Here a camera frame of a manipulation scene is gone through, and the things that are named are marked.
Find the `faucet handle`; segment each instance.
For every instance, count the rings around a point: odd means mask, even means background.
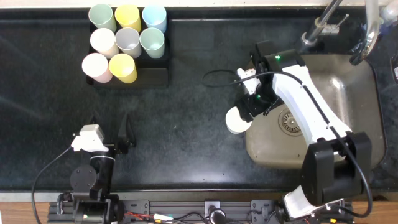
[[[329,25],[327,24],[320,35],[337,35],[340,31],[339,26],[347,19],[349,18],[349,14],[346,14],[346,16],[337,24],[337,25]]]

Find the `white wall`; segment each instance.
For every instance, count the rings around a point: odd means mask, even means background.
[[[0,0],[0,8],[91,7],[98,3],[118,6],[133,3],[139,7],[160,4],[169,7],[220,6],[326,6],[331,0]],[[391,0],[379,0],[386,5]],[[362,6],[364,0],[344,0],[341,6]]]

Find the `faucet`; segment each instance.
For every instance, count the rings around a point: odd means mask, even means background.
[[[318,36],[322,34],[322,31],[327,26],[327,21],[341,2],[342,0],[332,0],[328,7],[326,7],[323,14],[315,19],[310,30],[305,32],[302,36],[302,40],[305,45],[314,45],[317,42]],[[357,45],[353,56],[349,60],[352,65],[358,65],[368,56],[368,54],[372,51],[379,35],[380,22],[378,0],[365,0],[365,8],[367,21],[366,36],[365,39]]]

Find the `black tray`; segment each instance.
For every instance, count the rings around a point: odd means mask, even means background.
[[[142,19],[142,10],[140,10],[141,32],[147,28],[146,23]],[[90,23],[90,33],[92,34],[97,27]],[[116,32],[122,29],[120,24],[116,21]],[[107,83],[100,83],[93,78],[86,75],[86,82],[96,88],[110,88],[110,89],[128,89],[128,88],[167,88],[169,84],[169,59],[170,59],[170,41],[169,41],[169,20],[167,18],[167,30],[164,33],[165,50],[161,58],[153,59],[147,52],[142,49],[142,53],[138,58],[134,59],[137,69],[137,79],[133,83],[124,83],[116,77],[112,77],[111,81]],[[97,53],[97,51],[89,43],[88,53]]]

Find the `cup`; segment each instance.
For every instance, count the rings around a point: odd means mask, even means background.
[[[157,28],[148,28],[142,31],[139,38],[144,50],[151,58],[161,58],[164,54],[164,35]]]
[[[107,28],[112,32],[116,31],[116,22],[114,21],[111,6],[107,4],[98,4],[88,11],[88,18],[97,28]]]
[[[119,6],[114,12],[114,16],[121,27],[130,27],[138,32],[141,31],[141,20],[137,6],[133,4]]]
[[[111,73],[124,83],[132,83],[137,79],[137,68],[134,59],[128,54],[117,54],[109,61]]]
[[[100,83],[107,83],[112,79],[108,68],[108,60],[104,55],[92,53],[87,55],[81,63],[83,72]]]
[[[141,44],[139,43],[139,34],[133,28],[122,28],[116,35],[116,45],[123,53],[138,58],[141,55]]]
[[[147,6],[142,11],[142,19],[147,27],[158,28],[162,33],[166,32],[166,9],[163,6]]]
[[[92,33],[90,44],[98,53],[111,59],[119,53],[119,48],[115,43],[115,39],[114,33],[110,29],[100,28]]]

